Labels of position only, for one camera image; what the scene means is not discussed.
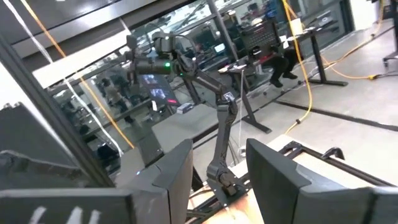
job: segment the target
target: metal pole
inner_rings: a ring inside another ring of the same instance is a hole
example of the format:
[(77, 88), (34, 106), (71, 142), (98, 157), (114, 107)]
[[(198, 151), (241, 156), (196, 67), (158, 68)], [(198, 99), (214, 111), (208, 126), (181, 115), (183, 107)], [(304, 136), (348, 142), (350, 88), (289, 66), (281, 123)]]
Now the metal pole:
[(55, 133), (73, 154), (73, 161), (91, 180), (95, 187), (114, 187), (112, 180), (93, 157), (92, 150), (83, 142), (62, 113), (59, 105), (46, 93), (15, 50), (0, 35), (0, 62), (25, 92)]
[(397, 0), (391, 0), (390, 3), (392, 19), (394, 20), (394, 32), (396, 36), (396, 52), (398, 52), (398, 11), (397, 11)]
[(207, 0), (207, 3), (209, 5), (210, 12), (212, 14), (216, 15), (214, 21), (215, 21), (216, 26), (217, 26), (220, 34), (221, 34), (221, 38), (223, 39), (223, 42), (225, 44), (225, 48), (227, 50), (227, 53), (232, 55), (233, 59), (235, 61), (239, 60), (238, 54), (236, 53), (235, 48), (234, 48), (234, 44), (233, 44), (233, 42), (231, 40), (231, 37), (228, 34), (228, 31), (227, 31), (227, 29), (226, 29), (226, 27), (224, 25), (223, 18), (221, 16), (220, 12), (218, 11), (214, 0)]

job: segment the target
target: gray floor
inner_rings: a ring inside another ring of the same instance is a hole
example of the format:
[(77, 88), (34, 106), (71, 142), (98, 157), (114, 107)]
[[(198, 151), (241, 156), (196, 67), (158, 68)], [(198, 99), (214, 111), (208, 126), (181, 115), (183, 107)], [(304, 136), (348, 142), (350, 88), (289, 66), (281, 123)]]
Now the gray floor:
[[(391, 22), (385, 22), (381, 32), (390, 27)], [(340, 58), (347, 51), (368, 39), (372, 31), (365, 30), (348, 35), (325, 49), (323, 56), (330, 61)], [(393, 31), (391, 30), (334, 65), (333, 68), (352, 77), (384, 73), (386, 71), (381, 59), (394, 50), (393, 40)], [(306, 61), (307, 73), (315, 68), (312, 60), (309, 58)], [(390, 70), (398, 70), (398, 62), (391, 61)], [(301, 68), (297, 68), (295, 73), (301, 78), (303, 77)], [(398, 116), (395, 115), (398, 111), (398, 96), (396, 94), (398, 77), (374, 81), (352, 80), (337, 75), (330, 68), (326, 70), (326, 75), (330, 80), (344, 80), (349, 85), (346, 87), (312, 85), (314, 107), (384, 124), (398, 125)], [(283, 82), (285, 89), (292, 88), (297, 84), (296, 81), (290, 80)], [(267, 96), (260, 94), (263, 90), (267, 90)], [(265, 85), (257, 92), (252, 93), (250, 102), (255, 110), (279, 94), (280, 90)], [(280, 99), (307, 106), (307, 88), (302, 87), (290, 91)], [(231, 133), (234, 150), (237, 150), (237, 145), (243, 146), (247, 138), (256, 138), (264, 143), (270, 142), (280, 134), (284, 134), (286, 129), (304, 113), (303, 110), (276, 103), (261, 108), (256, 112), (256, 118), (261, 124), (270, 127), (273, 132), (264, 134), (245, 122), (238, 123), (233, 126)], [(398, 156), (396, 150), (398, 142), (394, 142), (398, 133), (310, 113), (302, 124), (289, 133), (289, 136), (324, 151), (331, 147), (340, 147), (351, 165), (393, 184), (398, 184), (391, 178), (394, 174), (398, 176), (398, 170), (393, 168), (394, 159)], [(215, 139), (212, 139), (194, 150), (194, 164), (203, 180), (206, 179), (206, 167), (213, 157), (214, 148)], [(233, 164), (230, 153), (228, 163)]]

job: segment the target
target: black robotic arm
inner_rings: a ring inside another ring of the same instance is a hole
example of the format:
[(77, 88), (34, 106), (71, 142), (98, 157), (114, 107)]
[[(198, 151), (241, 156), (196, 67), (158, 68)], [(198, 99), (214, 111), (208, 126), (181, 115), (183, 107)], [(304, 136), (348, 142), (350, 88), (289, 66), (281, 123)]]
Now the black robotic arm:
[(238, 106), (231, 92), (217, 79), (198, 69), (195, 61), (186, 58), (176, 48), (177, 36), (173, 34), (154, 34), (155, 58), (146, 55), (137, 55), (137, 41), (135, 37), (127, 37), (127, 46), (131, 51), (126, 54), (126, 59), (131, 61), (130, 80), (138, 85), (138, 75), (168, 75), (174, 74), (182, 79), (196, 82), (214, 92), (216, 95), (218, 133), (213, 160), (210, 162), (206, 174), (208, 184), (214, 191), (218, 200), (227, 206), (231, 197), (238, 197), (238, 192), (246, 192), (244, 184), (228, 168), (226, 155), (231, 127), (238, 114)]

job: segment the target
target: computer monitor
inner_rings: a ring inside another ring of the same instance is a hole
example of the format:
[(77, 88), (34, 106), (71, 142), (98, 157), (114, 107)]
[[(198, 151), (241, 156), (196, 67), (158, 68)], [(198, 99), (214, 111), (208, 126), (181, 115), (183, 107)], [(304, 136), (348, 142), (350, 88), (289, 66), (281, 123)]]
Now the computer monitor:
[(222, 53), (222, 51), (224, 51), (224, 50), (225, 50), (224, 44), (219, 44), (214, 47), (214, 51), (216, 52), (216, 54)]
[(172, 87), (163, 75), (139, 75), (150, 98), (159, 105), (180, 106)]

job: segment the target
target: yellow cable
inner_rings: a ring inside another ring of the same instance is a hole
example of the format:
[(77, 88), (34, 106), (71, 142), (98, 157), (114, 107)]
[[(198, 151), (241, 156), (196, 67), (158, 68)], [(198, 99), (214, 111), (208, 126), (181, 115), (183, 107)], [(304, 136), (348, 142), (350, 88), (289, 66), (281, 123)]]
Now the yellow cable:
[[(282, 1), (284, 3), (285, 13), (286, 13), (286, 16), (287, 16), (287, 20), (289, 22), (290, 30), (293, 33), (293, 27), (292, 27), (292, 23), (291, 23), (292, 20), (290, 18), (288, 4), (286, 3), (286, 0), (282, 0)], [(299, 43), (297, 42), (296, 38), (294, 38), (293, 40), (294, 40), (294, 46), (295, 46), (295, 51), (296, 51), (296, 54), (297, 54), (298, 62), (300, 63), (301, 69), (302, 69), (303, 74), (304, 74), (304, 79), (305, 79), (305, 83), (306, 83), (307, 90), (308, 90), (309, 103), (308, 103), (307, 112), (305, 112), (305, 114), (300, 119), (296, 120), (296, 122), (293, 125), (291, 125), (291, 127), (288, 130), (286, 130), (285, 134), (289, 133), (294, 127), (296, 127), (296, 125), (300, 124), (308, 116), (308, 114), (310, 113), (311, 108), (312, 108), (312, 92), (311, 92), (310, 83), (308, 81), (307, 71), (305, 70), (305, 67), (304, 67), (304, 64), (303, 64), (303, 61), (302, 61), (302, 58), (301, 58), (301, 53), (300, 53), (300, 50), (299, 50)]]
[[(290, 5), (287, 5), (287, 8), (288, 8), (289, 12), (290, 12), (295, 18), (297, 18), (296, 13), (294, 13), (294, 11), (293, 11), (293, 9), (291, 8), (291, 6), (290, 6)], [(382, 18), (383, 18), (383, 13), (384, 13), (384, 10), (383, 10), (383, 0), (380, 0), (380, 8), (379, 8), (379, 10), (380, 10), (380, 11), (379, 11), (379, 19), (377, 20), (377, 27), (376, 27), (376, 30), (371, 34), (370, 39), (363, 41), (362, 43), (360, 43), (359, 45), (357, 45), (356, 47), (352, 48), (350, 51), (348, 51), (347, 53), (345, 53), (340, 59), (335, 60), (335, 61), (333, 61), (333, 62), (328, 62), (328, 60), (327, 60), (325, 57), (321, 56), (321, 57), (322, 57), (322, 60), (326, 62), (326, 64), (325, 64), (326, 66), (330, 66), (330, 68), (331, 68), (334, 72), (336, 72), (338, 75), (340, 75), (340, 76), (342, 76), (342, 77), (345, 77), (345, 78), (349, 78), (349, 79), (369, 79), (369, 80), (373, 80), (373, 79), (374, 79), (375, 75), (368, 75), (368, 76), (363, 76), (363, 77), (351, 77), (351, 76), (345, 75), (345, 74), (343, 74), (343, 73), (337, 71), (335, 68), (333, 68), (332, 65), (334, 65), (334, 64), (336, 64), (336, 63), (338, 63), (338, 62), (344, 60), (344, 59), (345, 59), (348, 55), (350, 55), (352, 52), (354, 52), (355, 50), (357, 50), (357, 49), (359, 49), (360, 47), (364, 46), (364, 45), (367, 44), (369, 41), (372, 41), (372, 40), (373, 40), (374, 35), (376, 35), (376, 34), (379, 32), (380, 28), (381, 28)]]
[[(58, 50), (58, 52), (61, 54), (62, 57), (67, 57), (65, 52), (60, 48), (60, 46), (57, 44), (57, 42), (54, 40), (54, 38), (51, 36), (51, 34), (47, 31), (47, 29), (43, 26), (43, 23), (40, 21), (40, 19), (37, 17), (36, 13), (32, 10), (32, 8), (28, 5), (28, 3), (25, 0), (21, 0), (25, 8), (28, 10), (29, 14), (34, 18), (36, 21), (37, 25), (42, 29), (44, 34), (50, 39), (51, 43), (54, 45), (54, 47)], [(86, 81), (80, 77), (80, 80), (82, 84), (88, 89), (94, 100), (97, 102), (99, 107), (104, 111), (106, 117), (109, 119), (109, 121), (112, 123), (112, 125), (116, 128), (118, 133), (122, 136), (124, 140), (129, 144), (131, 148), (134, 149), (134, 145), (131, 143), (131, 141), (123, 134), (123, 132), (120, 130), (119, 126), (116, 124), (116, 122), (113, 120), (112, 116), (106, 111), (104, 106), (101, 104), (100, 100), (97, 98), (93, 90), (88, 86)]]

